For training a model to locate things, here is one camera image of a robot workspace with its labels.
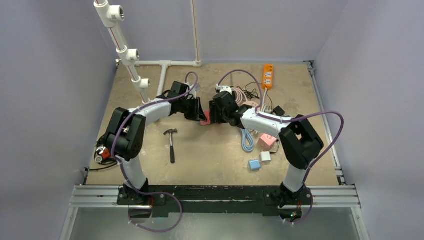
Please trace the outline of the black yellow flathead screwdriver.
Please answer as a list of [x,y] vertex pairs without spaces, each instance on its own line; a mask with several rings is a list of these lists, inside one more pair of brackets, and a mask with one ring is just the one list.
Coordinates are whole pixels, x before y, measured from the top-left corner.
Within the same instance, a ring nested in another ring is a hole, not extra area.
[[230,86],[233,86],[234,87],[234,79],[233,79],[233,74],[232,73],[230,73]]

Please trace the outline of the pink round socket base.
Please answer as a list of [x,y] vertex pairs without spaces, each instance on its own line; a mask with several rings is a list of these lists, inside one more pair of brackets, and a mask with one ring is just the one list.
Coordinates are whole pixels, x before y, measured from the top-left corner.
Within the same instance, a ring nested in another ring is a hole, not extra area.
[[258,107],[258,106],[259,106],[259,104],[258,104],[257,102],[254,102],[254,101],[251,101],[251,100],[249,100],[249,101],[245,101],[245,102],[243,102],[241,105],[250,106],[250,107],[252,107],[252,108],[256,108],[256,107]]

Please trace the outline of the orange power strip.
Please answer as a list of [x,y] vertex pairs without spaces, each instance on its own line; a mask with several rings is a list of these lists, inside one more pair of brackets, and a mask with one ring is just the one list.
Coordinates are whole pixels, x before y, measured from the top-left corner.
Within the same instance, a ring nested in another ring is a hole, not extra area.
[[273,81],[274,81],[274,65],[265,64],[263,67],[263,74],[262,74],[262,89],[270,90],[273,87]]

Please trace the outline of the pink cube power socket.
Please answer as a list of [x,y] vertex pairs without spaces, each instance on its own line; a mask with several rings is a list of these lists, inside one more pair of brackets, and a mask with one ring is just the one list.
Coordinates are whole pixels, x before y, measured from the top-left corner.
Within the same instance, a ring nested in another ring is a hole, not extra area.
[[278,141],[277,138],[268,135],[268,134],[262,134],[261,137],[258,139],[257,144],[264,150],[269,151],[275,143]]

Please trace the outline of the white plug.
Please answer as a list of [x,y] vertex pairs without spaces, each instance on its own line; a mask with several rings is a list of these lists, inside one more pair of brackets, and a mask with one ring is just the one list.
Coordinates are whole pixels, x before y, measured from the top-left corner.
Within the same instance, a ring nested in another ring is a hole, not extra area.
[[269,164],[272,161],[271,153],[269,151],[262,151],[260,153],[260,161],[264,164]]

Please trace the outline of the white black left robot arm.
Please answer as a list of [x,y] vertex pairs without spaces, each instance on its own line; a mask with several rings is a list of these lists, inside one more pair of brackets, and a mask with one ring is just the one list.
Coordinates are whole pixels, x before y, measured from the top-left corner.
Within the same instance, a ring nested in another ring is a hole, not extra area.
[[148,183],[138,160],[143,147],[145,129],[150,124],[177,113],[188,121],[205,122],[207,117],[196,95],[199,84],[188,85],[175,81],[170,90],[137,108],[114,110],[103,145],[115,158],[124,175],[124,185],[131,188],[129,197],[138,205],[149,199]]

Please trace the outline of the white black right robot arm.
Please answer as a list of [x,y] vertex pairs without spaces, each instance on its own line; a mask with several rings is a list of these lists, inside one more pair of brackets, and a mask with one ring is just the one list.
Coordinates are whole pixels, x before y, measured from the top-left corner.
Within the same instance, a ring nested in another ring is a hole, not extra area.
[[300,198],[307,169],[324,147],[324,143],[305,116],[276,117],[257,111],[249,105],[238,106],[229,92],[213,97],[222,118],[232,127],[258,131],[277,138],[283,148],[289,168],[280,196],[288,204]]

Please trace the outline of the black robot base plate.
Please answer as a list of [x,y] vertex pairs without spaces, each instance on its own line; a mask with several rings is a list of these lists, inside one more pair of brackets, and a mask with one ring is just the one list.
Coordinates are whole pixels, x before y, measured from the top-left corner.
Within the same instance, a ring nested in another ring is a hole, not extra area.
[[260,214],[296,220],[311,205],[312,193],[303,187],[296,193],[272,185],[149,185],[147,194],[126,186],[118,188],[117,205],[147,207],[154,218],[170,213]]

